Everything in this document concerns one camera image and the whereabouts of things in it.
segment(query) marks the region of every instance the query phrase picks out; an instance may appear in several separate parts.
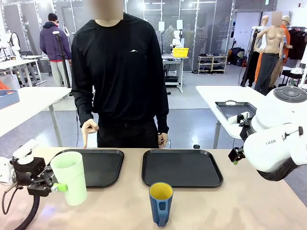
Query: hand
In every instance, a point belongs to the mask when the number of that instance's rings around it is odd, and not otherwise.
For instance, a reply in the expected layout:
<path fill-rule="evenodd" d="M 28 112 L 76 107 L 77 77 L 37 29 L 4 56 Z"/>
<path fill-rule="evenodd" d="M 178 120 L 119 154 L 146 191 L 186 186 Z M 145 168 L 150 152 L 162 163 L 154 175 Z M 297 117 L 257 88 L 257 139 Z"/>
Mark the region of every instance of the hand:
<path fill-rule="evenodd" d="M 256 49 L 256 51 L 261 54 L 264 53 L 264 49 Z"/>
<path fill-rule="evenodd" d="M 95 123 L 93 119 L 89 119 L 86 121 L 82 126 L 82 136 L 83 136 L 83 142 L 84 146 L 83 148 L 86 149 L 87 147 L 87 136 L 88 134 L 95 133 L 99 129 L 98 125 Z"/>
<path fill-rule="evenodd" d="M 168 134 L 167 133 L 158 133 L 158 144 L 159 148 L 162 149 L 166 146 L 168 141 Z"/>

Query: table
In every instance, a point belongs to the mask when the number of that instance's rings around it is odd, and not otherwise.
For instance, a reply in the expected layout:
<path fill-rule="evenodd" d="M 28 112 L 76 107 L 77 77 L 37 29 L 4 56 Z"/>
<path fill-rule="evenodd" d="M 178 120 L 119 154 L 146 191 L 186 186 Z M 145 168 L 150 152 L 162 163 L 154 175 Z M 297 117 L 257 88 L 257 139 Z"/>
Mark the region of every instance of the table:
<path fill-rule="evenodd" d="M 40 58 L 42 58 L 43 56 L 42 55 L 28 55 L 28 56 L 23 56 L 23 58 L 24 59 L 40 59 Z M 37 68 L 37 72 L 38 72 L 38 75 L 39 75 L 39 79 L 40 79 L 40 84 L 42 84 L 42 83 L 44 83 L 44 82 L 46 82 L 46 81 L 43 81 L 42 80 L 42 75 L 41 75 L 41 73 L 40 73 L 40 69 L 39 69 L 39 67 L 38 67 L 38 63 L 37 63 L 37 61 L 35 61 L 35 64 L 36 64 L 36 68 Z M 32 76 L 35 76 L 35 72 L 33 71 L 33 68 L 32 68 L 32 66 L 31 66 L 31 72 L 32 72 Z"/>
<path fill-rule="evenodd" d="M 176 64 L 176 72 L 178 74 L 177 82 L 166 82 L 166 85 L 176 85 L 181 93 L 183 93 L 183 59 L 188 59 L 188 57 L 174 57 L 171 54 L 162 55 L 163 64 Z"/>
<path fill-rule="evenodd" d="M 24 87 L 19 89 L 20 102 L 0 110 L 0 137 L 49 106 L 58 145 L 62 147 L 53 103 L 70 92 L 71 89 L 65 87 Z"/>
<path fill-rule="evenodd" d="M 227 119 L 217 108 L 215 102 L 225 102 L 234 100 L 237 102 L 249 102 L 254 107 L 258 107 L 265 98 L 261 93 L 253 90 L 250 87 L 241 86 L 196 86 L 197 91 L 201 97 L 207 102 L 213 114 L 216 116 L 216 126 L 214 133 L 213 149 L 217 148 L 218 139 L 220 135 L 221 125 L 225 128 L 227 133 L 236 139 L 241 139 L 240 133 L 242 127 L 239 124 L 229 124 Z"/>
<path fill-rule="evenodd" d="M 299 82 L 300 80 L 302 79 L 303 75 L 302 74 L 294 74 L 294 73 L 291 73 L 291 70 L 283 70 L 281 75 L 283 75 L 283 81 L 285 80 L 285 78 L 287 77 L 287 81 L 285 84 L 288 83 L 288 80 L 289 78 L 293 78 L 293 79 L 297 79 L 297 85 L 295 86 L 298 86 L 299 85 Z"/>
<path fill-rule="evenodd" d="M 64 148 L 37 148 L 33 155 L 48 163 Z M 61 192 L 42 197 L 29 230 L 158 230 L 148 190 L 142 183 L 142 156 L 147 149 L 122 149 L 125 159 L 118 181 L 109 188 L 88 189 L 80 206 L 70 207 Z M 229 150 L 211 152 L 224 176 L 215 189 L 174 189 L 166 230 L 305 230 L 307 208 L 284 180 L 263 179 L 247 160 L 233 165 Z M 7 187 L 0 185 L 0 194 Z M 33 198 L 18 191 L 2 229 L 15 229 L 28 215 Z"/>
<path fill-rule="evenodd" d="M 1 70 L 0 73 L 11 72 L 11 74 L 13 74 L 12 73 L 13 67 L 16 67 L 16 69 L 20 73 L 21 82 L 25 86 L 25 81 L 23 78 L 23 71 L 22 71 L 22 69 L 24 69 L 25 74 L 28 79 L 29 86 L 32 87 L 30 74 L 29 74 L 29 70 L 27 67 L 27 64 L 32 63 L 32 62 L 37 62 L 37 59 L 17 59 L 17 60 L 8 60 L 8 61 L 0 62 L 0 70 Z"/>

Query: white wall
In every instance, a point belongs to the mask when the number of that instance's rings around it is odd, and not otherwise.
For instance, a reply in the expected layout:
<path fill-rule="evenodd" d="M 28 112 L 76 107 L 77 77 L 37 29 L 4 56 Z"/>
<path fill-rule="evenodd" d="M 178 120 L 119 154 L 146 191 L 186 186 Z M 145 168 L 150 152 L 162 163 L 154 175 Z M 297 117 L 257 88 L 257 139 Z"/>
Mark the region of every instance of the white wall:
<path fill-rule="evenodd" d="M 291 11 L 291 25 L 307 27 L 307 0 L 278 0 L 276 11 Z"/>
<path fill-rule="evenodd" d="M 234 39 L 236 46 L 241 47 L 247 52 L 249 39 L 251 37 L 251 28 L 258 26 L 260 21 L 259 12 L 238 12 L 236 13 L 236 27 Z"/>

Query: black tray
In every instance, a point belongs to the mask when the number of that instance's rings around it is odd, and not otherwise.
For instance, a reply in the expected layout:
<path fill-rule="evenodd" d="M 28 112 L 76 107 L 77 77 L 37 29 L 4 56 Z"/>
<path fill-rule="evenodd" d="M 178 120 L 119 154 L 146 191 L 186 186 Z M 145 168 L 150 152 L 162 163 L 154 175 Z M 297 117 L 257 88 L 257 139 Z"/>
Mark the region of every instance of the black tray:
<path fill-rule="evenodd" d="M 174 188 L 215 188 L 223 176 L 207 151 L 155 149 L 144 153 L 142 180 L 148 186 L 165 182 Z"/>
<path fill-rule="evenodd" d="M 228 105 L 227 102 L 234 102 L 236 104 Z M 244 112 L 249 112 L 249 117 L 251 117 L 256 114 L 257 110 L 257 108 L 255 108 L 251 103 L 248 102 L 236 102 L 233 100 L 229 100 L 226 102 L 216 102 L 215 104 L 217 105 L 219 110 L 224 114 L 226 119 Z"/>
<path fill-rule="evenodd" d="M 79 152 L 83 157 L 86 187 L 109 187 L 119 177 L 124 153 L 119 150 L 66 149 L 64 152 Z"/>

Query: green cup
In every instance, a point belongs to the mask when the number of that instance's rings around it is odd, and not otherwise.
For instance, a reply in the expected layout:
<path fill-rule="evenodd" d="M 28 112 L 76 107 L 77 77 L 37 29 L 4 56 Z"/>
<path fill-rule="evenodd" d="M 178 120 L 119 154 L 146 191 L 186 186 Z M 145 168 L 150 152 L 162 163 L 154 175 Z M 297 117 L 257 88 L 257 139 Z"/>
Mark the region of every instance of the green cup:
<path fill-rule="evenodd" d="M 86 200 L 86 184 L 82 155 L 64 152 L 53 158 L 50 166 L 59 184 L 66 184 L 65 199 L 70 206 L 80 205 Z"/>

